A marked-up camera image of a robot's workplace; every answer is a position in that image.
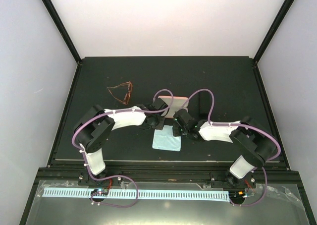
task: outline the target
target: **white panel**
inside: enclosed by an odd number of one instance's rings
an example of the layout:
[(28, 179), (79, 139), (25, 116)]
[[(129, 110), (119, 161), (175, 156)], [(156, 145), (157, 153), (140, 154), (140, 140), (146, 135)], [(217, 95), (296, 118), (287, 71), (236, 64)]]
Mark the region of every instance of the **white panel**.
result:
[(0, 224), (19, 224), (76, 63), (41, 0), (0, 0)]
[(81, 57), (254, 57), (284, 0), (52, 0)]
[(317, 218), (317, 5), (295, 0), (259, 67), (284, 147)]

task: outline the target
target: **black table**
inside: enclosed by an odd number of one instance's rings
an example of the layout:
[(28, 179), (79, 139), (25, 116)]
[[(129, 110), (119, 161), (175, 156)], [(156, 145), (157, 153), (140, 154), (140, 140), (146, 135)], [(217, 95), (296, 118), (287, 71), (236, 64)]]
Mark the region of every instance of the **black table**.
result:
[[(151, 103), (160, 89), (188, 97), (198, 89), (208, 88), (215, 95), (212, 121), (237, 121), (251, 116), (269, 130), (252, 60), (247, 56), (86, 57), (55, 148), (55, 160), (82, 160), (82, 155), (71, 145), (74, 125), (92, 105), (125, 108), (106, 87), (127, 81), (133, 83), (133, 92), (126, 108)], [(198, 97), (190, 101), (188, 109), (192, 116), (198, 116)], [(155, 150), (153, 134), (153, 130), (140, 130), (136, 126), (113, 131), (103, 148), (104, 160), (232, 162), (240, 155), (230, 143), (197, 142), (185, 137), (181, 139), (180, 152)]]

